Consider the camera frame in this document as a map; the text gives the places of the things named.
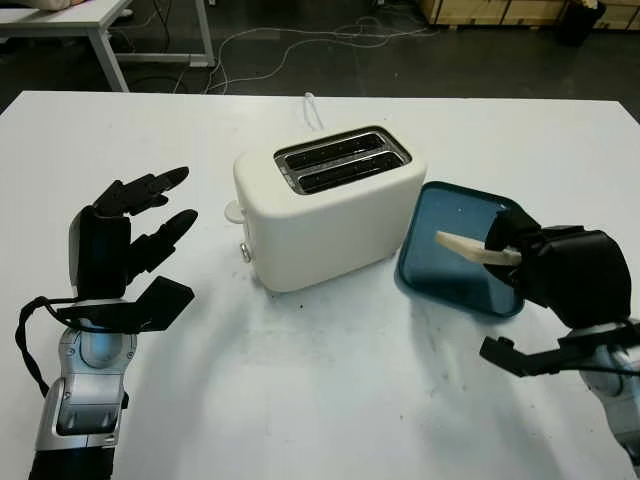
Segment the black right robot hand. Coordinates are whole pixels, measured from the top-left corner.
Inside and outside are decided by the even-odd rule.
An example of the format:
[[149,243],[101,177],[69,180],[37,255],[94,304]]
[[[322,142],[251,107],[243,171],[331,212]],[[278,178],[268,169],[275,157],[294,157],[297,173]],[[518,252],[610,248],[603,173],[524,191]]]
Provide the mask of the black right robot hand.
[[581,225],[543,227],[524,210],[499,212],[485,248],[521,255],[517,266],[486,265],[520,297],[551,309],[570,329],[622,323],[631,315],[631,275],[618,243]]

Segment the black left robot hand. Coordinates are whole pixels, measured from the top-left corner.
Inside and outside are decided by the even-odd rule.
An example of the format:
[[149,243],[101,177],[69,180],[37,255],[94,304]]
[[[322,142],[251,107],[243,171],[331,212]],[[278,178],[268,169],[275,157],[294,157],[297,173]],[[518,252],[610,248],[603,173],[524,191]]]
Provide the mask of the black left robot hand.
[[183,210],[137,239],[132,238],[131,218],[166,205],[166,193],[188,175],[183,166],[129,183],[114,180],[77,213],[69,227],[69,276],[78,299],[120,298],[139,274],[152,272],[175,252],[197,211]]

